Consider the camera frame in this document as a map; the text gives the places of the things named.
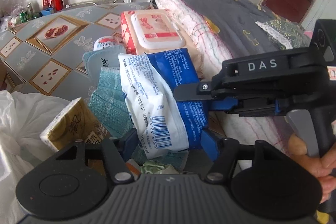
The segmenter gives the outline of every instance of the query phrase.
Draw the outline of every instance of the gray ribbed panel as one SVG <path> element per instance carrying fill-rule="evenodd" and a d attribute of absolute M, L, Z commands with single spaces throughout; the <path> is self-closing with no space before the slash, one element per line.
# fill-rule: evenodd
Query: gray ribbed panel
<path fill-rule="evenodd" d="M 313 218 L 270 221 L 238 207 L 222 186 L 198 175 L 141 175 L 117 186 L 109 199 L 90 214 L 62 222 L 27 217 L 20 224 L 316 224 Z"/>

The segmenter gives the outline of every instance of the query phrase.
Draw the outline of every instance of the red thermos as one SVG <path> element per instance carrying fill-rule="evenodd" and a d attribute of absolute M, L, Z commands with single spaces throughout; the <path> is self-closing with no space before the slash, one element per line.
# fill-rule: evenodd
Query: red thermos
<path fill-rule="evenodd" d="M 60 11 L 63 9 L 63 0 L 55 0 L 55 10 Z"/>

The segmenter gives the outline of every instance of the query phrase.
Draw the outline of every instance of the pink object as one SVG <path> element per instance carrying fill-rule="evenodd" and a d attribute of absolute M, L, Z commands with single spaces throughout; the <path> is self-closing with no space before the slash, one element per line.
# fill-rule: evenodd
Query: pink object
<path fill-rule="evenodd" d="M 310 31 L 310 30 L 306 30 L 306 31 L 304 32 L 304 34 L 307 35 L 310 39 L 313 38 L 313 32 Z"/>

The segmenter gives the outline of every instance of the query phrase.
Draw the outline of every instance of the silver can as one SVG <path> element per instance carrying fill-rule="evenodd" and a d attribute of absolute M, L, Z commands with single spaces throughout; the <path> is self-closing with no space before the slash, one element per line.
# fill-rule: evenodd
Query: silver can
<path fill-rule="evenodd" d="M 33 10 L 32 4 L 31 3 L 27 4 L 26 9 L 27 9 L 29 20 L 33 19 L 34 18 L 34 10 Z"/>

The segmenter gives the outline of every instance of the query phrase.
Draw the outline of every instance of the screw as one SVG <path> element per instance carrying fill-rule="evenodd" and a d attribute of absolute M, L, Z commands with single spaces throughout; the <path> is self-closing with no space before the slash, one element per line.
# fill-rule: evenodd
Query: screw
<path fill-rule="evenodd" d="M 131 174 L 126 172 L 120 172 L 114 176 L 114 178 L 118 181 L 126 181 L 129 180 L 131 177 Z"/>
<path fill-rule="evenodd" d="M 207 175 L 208 180 L 210 181 L 220 181 L 224 178 L 221 173 L 210 173 Z"/>

